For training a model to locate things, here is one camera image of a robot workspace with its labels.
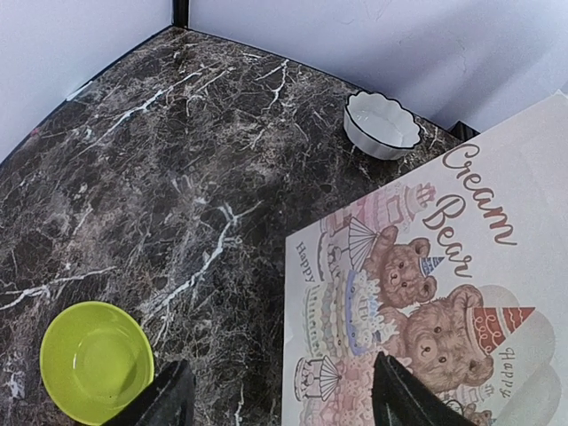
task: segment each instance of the teddy bear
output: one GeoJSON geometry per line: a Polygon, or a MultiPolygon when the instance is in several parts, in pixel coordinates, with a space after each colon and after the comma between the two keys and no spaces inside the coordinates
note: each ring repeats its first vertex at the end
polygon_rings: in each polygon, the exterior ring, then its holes
{"type": "Polygon", "coordinates": [[[413,374],[434,393],[460,384],[480,386],[493,375],[493,358],[469,340],[466,311],[481,306],[481,293],[469,284],[418,306],[408,317],[384,306],[380,313],[387,321],[394,320],[398,334],[382,345],[390,355],[409,357],[413,374]]]}
{"type": "Polygon", "coordinates": [[[370,280],[379,280],[380,303],[402,309],[431,300],[438,284],[434,277],[425,276],[420,267],[430,253],[428,239],[415,238],[409,244],[397,244],[397,237],[396,226],[384,228],[363,269],[370,280]]]}
{"type": "Polygon", "coordinates": [[[463,410],[463,416],[476,426],[491,426],[493,413],[491,410],[476,412],[477,406],[473,403],[467,404],[463,410]]]}

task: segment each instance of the wall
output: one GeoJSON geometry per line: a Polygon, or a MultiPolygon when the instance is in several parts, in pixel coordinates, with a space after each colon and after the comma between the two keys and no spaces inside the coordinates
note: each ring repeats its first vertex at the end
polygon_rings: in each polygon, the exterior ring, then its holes
{"type": "Polygon", "coordinates": [[[565,0],[192,0],[191,28],[486,130],[568,80],[565,0]]]}
{"type": "Polygon", "coordinates": [[[0,161],[69,94],[171,23],[171,0],[0,0],[0,161]]]}

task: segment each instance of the lime green plastic bowl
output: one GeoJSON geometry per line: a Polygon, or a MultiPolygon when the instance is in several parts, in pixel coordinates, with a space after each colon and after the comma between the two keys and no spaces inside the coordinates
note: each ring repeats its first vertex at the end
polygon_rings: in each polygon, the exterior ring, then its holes
{"type": "Polygon", "coordinates": [[[43,384],[61,411],[99,425],[117,415],[154,379],[154,358],[142,328],[102,302],[74,304],[43,336],[43,384]]]}

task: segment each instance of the scalloped white bowl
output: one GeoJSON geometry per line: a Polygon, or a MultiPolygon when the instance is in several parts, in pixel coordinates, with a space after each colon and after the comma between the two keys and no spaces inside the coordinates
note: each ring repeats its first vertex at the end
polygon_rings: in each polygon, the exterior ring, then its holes
{"type": "Polygon", "coordinates": [[[381,93],[350,95],[343,128],[353,145],[380,160],[397,160],[420,142],[413,115],[381,93]]]}

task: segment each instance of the marble countertop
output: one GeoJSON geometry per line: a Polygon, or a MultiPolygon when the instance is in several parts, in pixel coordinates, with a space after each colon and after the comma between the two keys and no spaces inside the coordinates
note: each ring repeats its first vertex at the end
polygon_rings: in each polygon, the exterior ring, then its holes
{"type": "Polygon", "coordinates": [[[139,321],[156,370],[187,358],[197,424],[280,424],[285,238],[457,145],[420,117],[398,162],[354,150],[357,89],[169,28],[55,111],[0,168],[0,418],[73,424],[38,355],[85,300],[139,321]]]}

